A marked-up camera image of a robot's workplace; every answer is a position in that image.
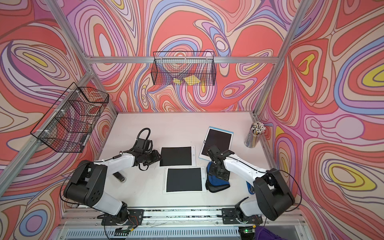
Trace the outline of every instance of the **yellow pattern shape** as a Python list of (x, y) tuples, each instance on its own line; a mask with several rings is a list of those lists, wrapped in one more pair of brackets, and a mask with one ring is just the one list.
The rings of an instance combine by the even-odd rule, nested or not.
[(181, 81), (177, 78), (173, 78), (173, 83), (176, 83), (176, 84), (181, 84)]
[(279, 136), (280, 134), (284, 133), (284, 131), (281, 129), (281, 127), (276, 127), (275, 137)]
[(250, 71), (250, 70), (254, 69), (255, 67), (257, 67), (258, 65), (260, 65), (260, 63), (255, 63), (252, 66), (247, 67), (245, 70)]
[(29, 53), (23, 53), (24, 56), (32, 59), (33, 61), (35, 61), (36, 63), (38, 63), (39, 65), (42, 65), (43, 67), (48, 67), (48, 64), (46, 64), (43, 60), (41, 60), (40, 58), (36, 57), (36, 56), (33, 56)]
[(368, 87), (384, 86), (384, 64), (370, 70), (362, 79), (362, 83)]
[(306, 58), (304, 58), (301, 63), (297, 66), (298, 68), (306, 61), (307, 62), (307, 66), (305, 68), (304, 71), (300, 71), (303, 75), (308, 75), (308, 73), (310, 72), (310, 63), (314, 60), (314, 54), (311, 53), (309, 54)]
[(118, 4), (117, 2), (115, 2), (115, 0), (112, 0), (113, 4), (118, 7), (120, 10), (123, 10), (124, 9), (124, 0), (120, 0), (120, 4)]
[(185, 77), (184, 81), (186, 81), (186, 83), (188, 83), (188, 85), (200, 83), (200, 80), (195, 75)]
[[(334, 175), (333, 170), (334, 168), (341, 168), (346, 173), (350, 174), (355, 181), (352, 182), (343, 182), (337, 178), (337, 176)], [(329, 175), (331, 179), (338, 185), (342, 186), (345, 189), (348, 190), (354, 190), (354, 191), (369, 191), (376, 188), (376, 184), (370, 180), (367, 176), (365, 176), (363, 173), (357, 171), (354, 168), (351, 168), (346, 165), (333, 163), (329, 166)]]

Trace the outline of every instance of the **white tablet frame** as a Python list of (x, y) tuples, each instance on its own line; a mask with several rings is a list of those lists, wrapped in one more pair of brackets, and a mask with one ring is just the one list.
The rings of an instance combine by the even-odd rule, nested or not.
[(229, 150), (231, 149), (232, 140), (233, 140), (233, 132), (230, 132), (230, 131), (227, 131), (227, 130), (224, 130), (224, 129), (220, 129), (220, 128), (216, 128), (216, 127), (209, 127), (208, 130), (207, 130), (207, 134), (205, 135), (205, 138), (204, 138), (204, 141), (203, 141), (203, 145), (201, 146), (201, 150), (200, 150), (200, 154), (199, 154), (199, 158), (204, 159), (204, 160), (208, 160), (208, 161), (211, 161), (211, 158), (209, 156), (203, 155), (202, 153), (203, 153), (203, 148), (204, 148), (204, 145), (205, 145), (205, 141), (207, 140), (208, 133), (209, 133), (210, 129), (216, 130), (216, 131), (220, 131), (220, 132), (229, 133), (231, 135), (231, 141), (229, 142)]
[[(178, 192), (167, 192), (167, 177), (168, 177), (168, 169), (186, 169), (186, 168), (200, 168), (201, 170), (201, 191), (178, 191)], [(207, 173), (205, 167), (165, 167), (164, 168), (164, 181), (163, 181), (163, 194), (170, 193), (187, 193), (187, 192), (207, 192), (205, 188), (205, 182), (207, 181)]]
[[(196, 167), (196, 148), (194, 145), (189, 146), (174, 146), (174, 147), (191, 147), (191, 165), (174, 165), (174, 167)], [(160, 161), (156, 163), (156, 167), (172, 167), (172, 166), (160, 166)]]

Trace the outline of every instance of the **blue towel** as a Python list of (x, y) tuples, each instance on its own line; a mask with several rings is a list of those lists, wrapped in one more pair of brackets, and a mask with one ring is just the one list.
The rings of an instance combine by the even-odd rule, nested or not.
[(219, 192), (230, 187), (229, 181), (217, 178), (216, 176), (209, 175), (209, 168), (212, 162), (207, 166), (207, 181), (205, 182), (205, 188), (210, 192)]

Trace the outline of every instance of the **drawing tablet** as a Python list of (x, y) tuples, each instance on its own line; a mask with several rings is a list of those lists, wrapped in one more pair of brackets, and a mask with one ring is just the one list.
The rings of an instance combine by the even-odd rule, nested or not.
[(159, 147), (162, 157), (158, 166), (196, 166), (195, 146)]
[(233, 132), (209, 127), (205, 136), (204, 145), (201, 148), (199, 158), (211, 161), (208, 156), (208, 148), (216, 145), (220, 151), (224, 152), (231, 147)]
[(186, 167), (165, 169), (163, 193), (206, 192), (205, 167)]

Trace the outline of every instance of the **purple cloth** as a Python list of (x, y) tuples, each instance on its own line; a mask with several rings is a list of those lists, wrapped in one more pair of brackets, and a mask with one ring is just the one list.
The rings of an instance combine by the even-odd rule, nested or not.
[(255, 229), (255, 240), (286, 240), (281, 238), (278, 235), (272, 233), (270, 230), (265, 227), (256, 227)]

